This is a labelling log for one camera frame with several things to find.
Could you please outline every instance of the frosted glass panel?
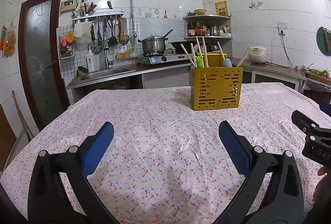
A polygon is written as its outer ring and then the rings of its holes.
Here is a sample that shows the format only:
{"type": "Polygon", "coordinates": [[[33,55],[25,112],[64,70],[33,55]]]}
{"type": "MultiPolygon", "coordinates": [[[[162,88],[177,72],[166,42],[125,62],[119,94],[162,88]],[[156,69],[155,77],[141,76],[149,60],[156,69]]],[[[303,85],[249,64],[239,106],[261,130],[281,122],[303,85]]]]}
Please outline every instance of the frosted glass panel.
{"type": "Polygon", "coordinates": [[[52,0],[29,8],[25,21],[26,65],[32,93],[46,126],[64,110],[56,89],[52,65],[49,24],[52,0]]]}

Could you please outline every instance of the stainless steel sink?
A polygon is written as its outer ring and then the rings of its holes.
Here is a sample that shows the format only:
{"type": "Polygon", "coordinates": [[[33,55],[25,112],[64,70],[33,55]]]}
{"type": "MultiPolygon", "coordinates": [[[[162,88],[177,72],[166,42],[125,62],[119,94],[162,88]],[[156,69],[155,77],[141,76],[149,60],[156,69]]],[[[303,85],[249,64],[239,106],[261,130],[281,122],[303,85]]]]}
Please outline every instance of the stainless steel sink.
{"type": "Polygon", "coordinates": [[[96,71],[92,73],[88,73],[87,75],[81,77],[80,80],[86,81],[86,80],[94,80],[94,79],[102,79],[104,77],[110,77],[115,75],[120,75],[124,73],[134,72],[135,70],[129,70],[126,67],[114,67],[102,71],[96,71]]]}

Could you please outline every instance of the pink tablecloth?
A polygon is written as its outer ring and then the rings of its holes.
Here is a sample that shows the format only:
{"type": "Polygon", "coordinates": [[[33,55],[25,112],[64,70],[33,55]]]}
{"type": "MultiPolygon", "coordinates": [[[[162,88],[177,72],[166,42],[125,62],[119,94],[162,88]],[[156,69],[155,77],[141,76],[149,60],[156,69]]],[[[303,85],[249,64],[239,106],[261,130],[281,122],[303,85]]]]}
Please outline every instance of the pink tablecloth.
{"type": "MultiPolygon", "coordinates": [[[[331,118],[316,103],[280,83],[244,84],[239,108],[205,112],[191,110],[189,87],[97,90],[34,138],[0,182],[27,217],[29,182],[38,152],[64,152],[109,121],[115,128],[114,140],[88,179],[115,218],[121,223],[211,223],[244,179],[218,136],[219,123],[227,120],[253,146],[270,153],[293,152],[309,210],[320,165],[301,154],[305,135],[291,122],[296,109],[321,127],[331,128],[331,118]]],[[[66,175],[62,180],[73,206],[82,212],[66,175]]],[[[261,202],[268,180],[251,210],[261,202]]]]}

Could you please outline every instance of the stove burner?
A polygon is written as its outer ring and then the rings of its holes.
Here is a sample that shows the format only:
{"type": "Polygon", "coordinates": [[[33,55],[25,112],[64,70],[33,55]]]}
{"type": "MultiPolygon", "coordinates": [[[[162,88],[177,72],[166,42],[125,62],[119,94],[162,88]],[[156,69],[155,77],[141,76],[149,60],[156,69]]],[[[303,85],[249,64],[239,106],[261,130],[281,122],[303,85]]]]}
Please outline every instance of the stove burner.
{"type": "Polygon", "coordinates": [[[162,52],[149,52],[149,53],[143,53],[144,57],[152,57],[152,56],[159,56],[159,55],[163,55],[164,51],[162,52]]]}

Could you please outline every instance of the soap bottle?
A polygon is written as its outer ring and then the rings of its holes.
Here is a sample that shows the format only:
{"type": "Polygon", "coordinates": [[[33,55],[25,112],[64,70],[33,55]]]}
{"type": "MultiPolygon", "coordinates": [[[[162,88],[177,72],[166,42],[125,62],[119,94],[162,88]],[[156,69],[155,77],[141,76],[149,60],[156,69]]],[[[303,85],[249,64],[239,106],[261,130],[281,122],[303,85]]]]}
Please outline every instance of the soap bottle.
{"type": "Polygon", "coordinates": [[[88,68],[89,73],[95,71],[93,56],[94,56],[94,53],[91,51],[91,47],[88,47],[88,53],[86,54],[86,60],[87,60],[87,68],[88,68]]]}

